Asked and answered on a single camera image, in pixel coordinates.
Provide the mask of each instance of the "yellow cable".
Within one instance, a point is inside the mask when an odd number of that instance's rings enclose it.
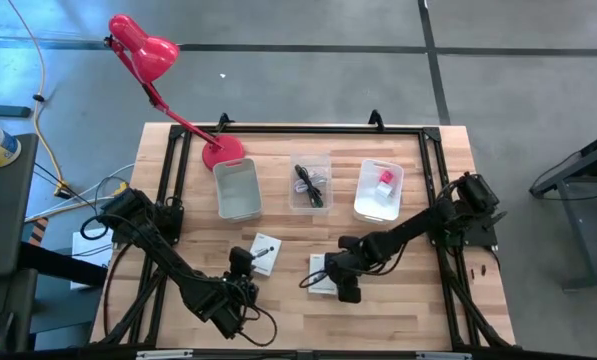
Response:
[[[38,95],[42,96],[42,90],[45,87],[45,61],[42,58],[42,52],[40,51],[40,46],[38,46],[38,41],[36,40],[36,37],[34,37],[34,35],[32,34],[31,30],[29,29],[29,26],[27,26],[27,23],[25,22],[25,19],[22,18],[22,15],[20,15],[20,13],[18,12],[18,9],[16,9],[16,6],[14,5],[14,3],[11,0],[7,0],[7,1],[9,1],[9,5],[11,5],[11,8],[14,10],[14,12],[16,12],[16,15],[18,15],[20,22],[22,22],[22,25],[27,30],[29,37],[34,42],[36,51],[38,52],[38,58],[40,59],[40,69],[41,69],[41,74],[42,74],[41,81],[40,81],[40,88],[38,89]],[[58,166],[58,162],[56,161],[56,157],[54,156],[53,151],[51,151],[51,148],[49,148],[49,144],[47,144],[45,137],[40,132],[40,126],[38,125],[40,101],[38,101],[38,100],[35,100],[35,101],[36,101],[36,105],[34,106],[34,115],[33,115],[34,129],[36,131],[36,135],[38,135],[38,138],[40,139],[40,142],[47,150],[47,153],[49,154],[49,158],[51,159],[51,163],[54,165],[54,169],[56,171],[56,177],[58,178],[58,180],[60,180],[60,184],[58,184],[58,186],[62,187],[65,184],[65,181],[62,177],[62,173],[60,172],[60,167]]]

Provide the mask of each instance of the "lamp arm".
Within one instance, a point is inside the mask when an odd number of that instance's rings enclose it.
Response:
[[[136,74],[136,71],[134,70],[134,66],[131,63],[131,60],[129,59],[127,54],[125,54],[125,47],[119,41],[115,40],[112,36],[109,36],[109,37],[105,38],[105,44],[113,50],[114,54],[116,54],[118,59],[120,59],[120,61],[125,65],[127,70],[129,70],[129,72],[131,72],[131,74],[134,76],[134,78],[136,78],[136,80],[138,80],[138,82],[142,85],[143,90],[145,90],[145,92],[147,93],[147,96],[149,97],[149,102],[151,103],[151,105],[153,105],[159,111],[162,111],[165,115],[174,119],[177,123],[182,125],[185,129],[191,131],[192,133],[201,137],[206,142],[217,147],[216,150],[218,150],[218,149],[222,150],[224,148],[222,145],[220,145],[218,143],[218,141],[216,141],[216,139],[213,136],[200,130],[199,128],[194,126],[192,123],[187,121],[182,116],[169,110],[169,105],[167,105],[165,100],[163,100],[163,98],[160,96],[160,94],[158,93],[158,91],[156,90],[154,85],[152,83],[144,83],[138,77],[138,75]]]

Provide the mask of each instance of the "lamp shade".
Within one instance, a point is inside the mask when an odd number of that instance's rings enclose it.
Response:
[[[142,83],[150,83],[174,64],[180,49],[167,39],[149,36],[127,15],[116,15],[109,21],[111,34],[129,51],[135,75]]]

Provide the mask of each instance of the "white plastic bin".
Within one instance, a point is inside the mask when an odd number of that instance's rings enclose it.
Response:
[[[376,186],[385,171],[390,171],[394,175],[390,183],[393,190],[387,198],[376,194]],[[378,160],[363,160],[354,201],[356,219],[376,224],[386,224],[396,220],[400,213],[404,173],[402,167],[395,164]]]
[[[329,154],[292,154],[289,162],[289,207],[294,214],[300,215],[326,215],[334,205],[334,190],[331,183],[331,159]],[[309,176],[318,173],[326,179],[324,185],[314,184],[320,190],[323,206],[321,208],[311,207],[309,196],[306,193],[297,193],[295,190],[296,181],[300,178],[296,174],[295,166],[304,167]]]
[[[252,159],[225,161],[214,166],[218,190],[218,215],[232,222],[259,218],[262,197]]]

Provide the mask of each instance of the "small white label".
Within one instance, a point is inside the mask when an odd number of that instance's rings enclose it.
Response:
[[[311,254],[309,256],[309,274],[314,274],[325,269],[325,255]],[[315,283],[307,288],[310,294],[338,295],[336,284],[326,274],[314,275],[309,283]]]
[[[253,261],[254,271],[265,275],[271,276],[271,271],[274,269],[278,252],[280,251],[280,245],[282,241],[272,238],[261,233],[256,234],[254,243],[251,244],[251,254],[256,256]]]

